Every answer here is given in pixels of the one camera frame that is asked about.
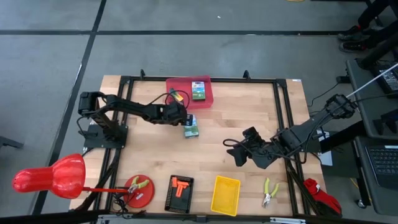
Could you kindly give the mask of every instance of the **yellow bin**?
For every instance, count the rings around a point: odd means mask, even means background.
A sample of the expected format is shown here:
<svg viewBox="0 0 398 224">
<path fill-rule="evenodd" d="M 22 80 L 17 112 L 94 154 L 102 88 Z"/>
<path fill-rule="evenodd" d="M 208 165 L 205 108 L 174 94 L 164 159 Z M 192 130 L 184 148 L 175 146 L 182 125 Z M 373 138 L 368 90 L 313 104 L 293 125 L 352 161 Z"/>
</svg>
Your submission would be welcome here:
<svg viewBox="0 0 398 224">
<path fill-rule="evenodd" d="M 228 177 L 217 176 L 214 184 L 211 211 L 236 216 L 238 211 L 241 182 Z"/>
</svg>

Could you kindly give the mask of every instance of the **person's leg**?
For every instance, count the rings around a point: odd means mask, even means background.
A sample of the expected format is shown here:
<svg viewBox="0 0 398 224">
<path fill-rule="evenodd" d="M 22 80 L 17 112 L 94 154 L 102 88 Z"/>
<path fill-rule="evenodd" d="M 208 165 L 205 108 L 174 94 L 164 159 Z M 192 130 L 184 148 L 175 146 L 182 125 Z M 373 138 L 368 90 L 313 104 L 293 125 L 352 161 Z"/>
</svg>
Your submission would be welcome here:
<svg viewBox="0 0 398 224">
<path fill-rule="evenodd" d="M 339 49 L 344 52 L 358 52 L 366 49 L 371 49 L 377 46 L 378 43 L 387 40 L 389 37 L 398 32 L 398 21 L 393 22 L 386 28 L 379 30 L 369 36 L 369 38 L 357 42 L 341 43 Z"/>
<path fill-rule="evenodd" d="M 358 19 L 358 26 L 353 26 L 337 35 L 340 40 L 360 40 L 362 38 L 361 31 L 368 28 L 370 22 L 378 16 L 387 6 L 388 0 L 375 0 Z"/>
</svg>

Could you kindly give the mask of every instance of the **red lamp shade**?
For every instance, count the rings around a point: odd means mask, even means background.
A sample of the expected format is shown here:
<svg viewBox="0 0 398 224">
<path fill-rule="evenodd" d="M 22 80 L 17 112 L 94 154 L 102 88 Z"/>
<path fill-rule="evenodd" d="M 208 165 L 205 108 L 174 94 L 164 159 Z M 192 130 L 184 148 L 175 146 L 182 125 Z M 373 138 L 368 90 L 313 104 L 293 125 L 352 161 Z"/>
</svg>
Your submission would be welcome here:
<svg viewBox="0 0 398 224">
<path fill-rule="evenodd" d="M 17 192 L 50 190 L 63 198 L 77 198 L 83 190 L 86 167 L 80 154 L 72 154 L 58 160 L 50 167 L 24 169 L 14 178 Z"/>
</svg>

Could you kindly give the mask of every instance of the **wooden tabletop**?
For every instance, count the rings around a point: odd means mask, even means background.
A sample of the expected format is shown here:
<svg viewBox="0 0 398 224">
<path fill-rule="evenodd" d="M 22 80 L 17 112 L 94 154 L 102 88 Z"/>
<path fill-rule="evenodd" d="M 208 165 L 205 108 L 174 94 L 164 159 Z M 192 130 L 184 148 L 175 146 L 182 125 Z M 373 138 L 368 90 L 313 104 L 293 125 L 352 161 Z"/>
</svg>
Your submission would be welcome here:
<svg viewBox="0 0 398 224">
<path fill-rule="evenodd" d="M 120 76 L 104 76 L 100 91 L 116 94 L 119 80 Z M 300 80 L 287 80 L 287 86 L 294 123 L 301 124 L 309 119 L 303 86 Z M 168 213 L 164 206 L 170 175 L 193 177 L 195 185 L 190 213 L 218 215 L 210 210 L 210 205 L 216 176 L 222 175 L 241 181 L 238 215 L 292 215 L 284 160 L 276 160 L 265 170 L 255 166 L 251 159 L 242 167 L 236 167 L 234 158 L 226 153 L 229 148 L 222 145 L 226 138 L 242 140 L 242 131 L 251 126 L 265 140 L 276 133 L 278 123 L 272 84 L 212 83 L 211 87 L 214 96 L 211 108 L 188 110 L 197 117 L 197 138 L 185 139 L 181 126 L 153 125 L 140 117 L 128 116 L 129 132 L 119 161 L 116 186 L 124 186 L 130 177 L 137 174 L 149 176 L 154 181 L 155 195 L 144 209 L 148 213 Z M 164 92 L 165 82 L 135 81 L 131 100 L 146 104 Z M 282 90 L 280 99 L 287 126 Z M 103 154 L 104 149 L 94 149 L 84 157 L 85 186 L 94 187 L 98 182 Z M 308 154 L 303 172 L 305 178 L 315 179 L 326 190 L 320 163 L 313 155 Z M 276 183 L 280 185 L 270 206 L 265 209 L 261 203 L 266 177 L 271 180 L 270 188 Z M 295 192 L 299 212 L 302 213 L 302 200 L 297 186 Z M 71 201 L 70 208 L 79 206 L 87 196 L 88 192 L 83 192 Z M 105 198 L 106 194 L 103 194 L 102 208 Z"/>
</svg>

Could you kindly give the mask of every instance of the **shoe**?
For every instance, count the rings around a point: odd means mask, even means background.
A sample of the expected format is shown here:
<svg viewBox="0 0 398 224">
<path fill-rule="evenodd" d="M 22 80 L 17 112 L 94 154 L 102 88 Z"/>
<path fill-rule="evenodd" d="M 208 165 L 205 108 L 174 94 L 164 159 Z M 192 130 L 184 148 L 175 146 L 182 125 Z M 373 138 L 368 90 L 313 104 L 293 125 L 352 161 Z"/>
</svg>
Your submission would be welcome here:
<svg viewBox="0 0 398 224">
<path fill-rule="evenodd" d="M 361 40 L 362 32 L 358 26 L 353 26 L 349 30 L 337 34 L 339 40 Z"/>
<path fill-rule="evenodd" d="M 366 46 L 363 41 L 344 42 L 344 43 L 340 44 L 339 49 L 342 52 L 353 53 L 353 52 L 362 52 L 362 51 L 366 50 Z"/>
</svg>

